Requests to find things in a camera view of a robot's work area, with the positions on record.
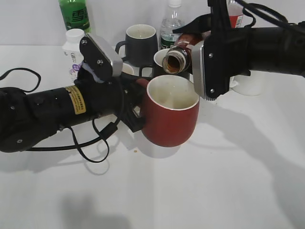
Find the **white table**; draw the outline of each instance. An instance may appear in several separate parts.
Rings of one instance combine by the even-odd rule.
[[[58,46],[0,46],[0,72],[36,70],[40,91],[69,85],[62,62]],[[120,124],[102,164],[76,150],[0,153],[0,228],[305,228],[305,80],[268,76],[261,96],[231,91],[201,101],[196,130],[180,147],[155,146]],[[13,72],[0,87],[35,82]],[[96,137],[90,123],[74,129],[80,142]],[[70,144],[64,130],[39,146]],[[84,151],[104,150],[97,143]]]

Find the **bottle label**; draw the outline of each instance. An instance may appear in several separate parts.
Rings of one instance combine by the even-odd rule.
[[[161,49],[170,49],[174,45],[175,45],[174,41],[171,42],[161,38]]]
[[[67,30],[90,28],[87,7],[85,4],[73,3],[61,5],[61,13]]]
[[[84,57],[80,52],[71,52],[68,50],[65,50],[64,55],[68,66],[67,71],[69,72],[71,82],[73,83],[77,79],[77,74],[81,69],[81,64]]]
[[[242,25],[243,15],[230,16],[230,22],[232,28],[240,28]]]

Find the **water bottle cap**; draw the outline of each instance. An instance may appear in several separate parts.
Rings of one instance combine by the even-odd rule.
[[[79,43],[85,36],[85,32],[81,29],[72,29],[66,32],[67,41],[70,43]]]
[[[182,5],[182,0],[168,0],[168,5],[170,7],[180,7]]]

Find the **white mug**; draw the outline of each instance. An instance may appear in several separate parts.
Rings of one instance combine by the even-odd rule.
[[[133,68],[129,64],[126,64],[126,63],[123,63],[122,72],[127,73],[129,75],[134,75]]]
[[[251,76],[237,75],[230,79],[230,88],[235,92],[247,96],[256,96],[264,92],[266,73],[251,71]]]

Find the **purple label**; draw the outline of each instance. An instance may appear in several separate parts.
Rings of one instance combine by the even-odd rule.
[[[78,64],[74,64],[74,65],[72,65],[72,68],[78,72],[81,69],[81,66]]]

